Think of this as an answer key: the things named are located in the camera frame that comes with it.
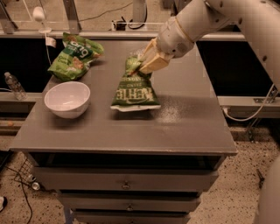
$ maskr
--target bottle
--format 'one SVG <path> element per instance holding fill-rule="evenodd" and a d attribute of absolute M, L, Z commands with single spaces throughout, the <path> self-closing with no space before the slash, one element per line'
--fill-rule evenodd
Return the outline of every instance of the bottle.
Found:
<path fill-rule="evenodd" d="M 19 101 L 26 99 L 27 94 L 24 88 L 22 87 L 22 85 L 20 84 L 20 82 L 18 81 L 17 77 L 10 73 L 5 73 L 4 75 L 5 75 L 5 81 L 7 85 L 9 86 L 10 90 L 14 93 L 16 98 Z"/>

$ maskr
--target bowl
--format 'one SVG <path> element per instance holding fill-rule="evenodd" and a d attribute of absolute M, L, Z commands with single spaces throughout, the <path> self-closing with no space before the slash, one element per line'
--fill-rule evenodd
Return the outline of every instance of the bowl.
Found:
<path fill-rule="evenodd" d="M 45 105 L 62 118 L 76 118 L 89 105 L 90 89 L 78 81 L 63 82 L 52 87 L 45 95 Z"/>

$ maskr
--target dresser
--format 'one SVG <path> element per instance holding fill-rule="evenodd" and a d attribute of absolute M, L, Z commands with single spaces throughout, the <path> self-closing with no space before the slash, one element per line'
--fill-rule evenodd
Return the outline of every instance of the dresser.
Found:
<path fill-rule="evenodd" d="M 33 164 L 71 217 L 94 224 L 185 224 L 200 195 L 237 153 L 198 49 L 153 73 L 161 109 L 110 109 L 131 52 L 144 40 L 100 40 L 105 54 L 79 81 L 91 103 L 79 118 L 52 114 L 44 95 L 10 146 Z"/>

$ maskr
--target green chip bag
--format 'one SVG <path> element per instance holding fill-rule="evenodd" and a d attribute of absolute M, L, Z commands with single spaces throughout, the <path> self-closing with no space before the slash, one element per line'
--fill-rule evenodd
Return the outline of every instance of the green chip bag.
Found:
<path fill-rule="evenodd" d="M 137 71 L 140 65 L 136 57 L 129 57 L 126 60 L 126 72 L 115 92 L 112 109 L 122 112 L 160 109 L 160 103 L 151 85 L 151 73 Z"/>
<path fill-rule="evenodd" d="M 75 81 L 90 68 L 90 63 L 100 57 L 102 45 L 78 35 L 63 33 L 64 50 L 54 60 L 48 72 L 62 81 Z"/>

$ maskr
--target white sensor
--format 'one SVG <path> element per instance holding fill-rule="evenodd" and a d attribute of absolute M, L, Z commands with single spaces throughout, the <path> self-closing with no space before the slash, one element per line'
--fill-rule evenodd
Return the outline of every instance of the white sensor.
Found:
<path fill-rule="evenodd" d="M 33 18 L 39 23 L 42 23 L 46 19 L 46 14 L 42 7 L 35 7 L 33 11 Z"/>

